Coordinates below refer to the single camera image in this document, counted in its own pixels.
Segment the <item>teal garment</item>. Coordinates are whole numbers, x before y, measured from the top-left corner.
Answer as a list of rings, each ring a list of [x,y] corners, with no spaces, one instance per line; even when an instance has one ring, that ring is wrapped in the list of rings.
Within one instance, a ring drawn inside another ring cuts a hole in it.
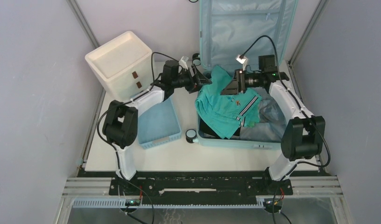
[[[260,122],[262,96],[253,89],[237,95],[221,95],[232,77],[220,66],[211,71],[211,84],[198,93],[195,108],[199,117],[222,139],[231,138],[240,127],[254,127]]]

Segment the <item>light blue hard-shell suitcase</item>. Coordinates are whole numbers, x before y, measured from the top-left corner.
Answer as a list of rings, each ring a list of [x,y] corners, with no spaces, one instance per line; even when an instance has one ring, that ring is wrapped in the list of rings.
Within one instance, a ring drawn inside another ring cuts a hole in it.
[[[235,57],[242,53],[253,68],[263,55],[276,53],[282,61],[296,7],[295,0],[200,1],[200,59],[205,72],[220,66],[233,76],[241,68]],[[280,148],[275,129],[264,123],[239,128],[239,136],[221,139],[208,134],[204,118],[198,117],[197,132],[199,144],[206,147]]]

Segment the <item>light blue perforated plastic basket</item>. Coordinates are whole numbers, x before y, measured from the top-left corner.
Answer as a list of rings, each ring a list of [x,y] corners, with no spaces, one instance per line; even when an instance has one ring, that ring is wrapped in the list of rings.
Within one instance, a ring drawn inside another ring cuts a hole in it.
[[[181,139],[182,129],[171,98],[156,104],[138,119],[137,139],[149,149]]]

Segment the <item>white three-drawer storage cabinet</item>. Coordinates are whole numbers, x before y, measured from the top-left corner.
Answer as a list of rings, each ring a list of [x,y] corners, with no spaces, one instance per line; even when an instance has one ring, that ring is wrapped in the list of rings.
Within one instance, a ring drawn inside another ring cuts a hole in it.
[[[152,50],[127,31],[85,55],[89,67],[115,100],[127,101],[153,82]]]

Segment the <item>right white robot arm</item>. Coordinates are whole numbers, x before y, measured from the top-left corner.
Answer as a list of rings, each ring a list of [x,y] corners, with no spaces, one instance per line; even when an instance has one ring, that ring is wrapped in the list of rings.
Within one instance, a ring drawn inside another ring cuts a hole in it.
[[[260,56],[259,71],[247,72],[248,59],[237,56],[242,65],[235,70],[232,81],[221,91],[221,95],[238,95],[251,87],[262,87],[276,101],[287,125],[281,139],[282,153],[273,165],[267,168],[269,177],[262,181],[263,190],[275,194],[281,188],[281,182],[287,180],[299,164],[321,153],[326,144],[324,139],[325,120],[315,116],[301,102],[290,87],[290,78],[279,71],[274,55]]]

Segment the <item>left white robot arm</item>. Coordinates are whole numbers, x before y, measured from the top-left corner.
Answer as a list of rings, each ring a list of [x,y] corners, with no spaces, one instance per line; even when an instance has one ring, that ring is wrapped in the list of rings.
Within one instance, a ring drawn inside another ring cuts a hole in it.
[[[187,65],[184,60],[168,60],[162,72],[144,91],[136,94],[127,102],[113,100],[101,115],[97,127],[98,136],[110,145],[116,155],[116,174],[123,179],[120,188],[128,195],[134,194],[139,187],[136,168],[130,157],[138,132],[138,118],[153,106],[167,100],[177,88],[185,88],[188,93],[199,91],[212,81],[198,70],[195,64]]]

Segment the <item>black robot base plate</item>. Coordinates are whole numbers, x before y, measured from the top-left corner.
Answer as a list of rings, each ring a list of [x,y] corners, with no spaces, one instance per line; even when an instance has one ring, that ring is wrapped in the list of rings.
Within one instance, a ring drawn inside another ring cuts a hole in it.
[[[258,196],[293,195],[290,180],[270,180],[266,171],[147,172],[111,179],[111,196],[135,196],[145,205],[252,205]]]

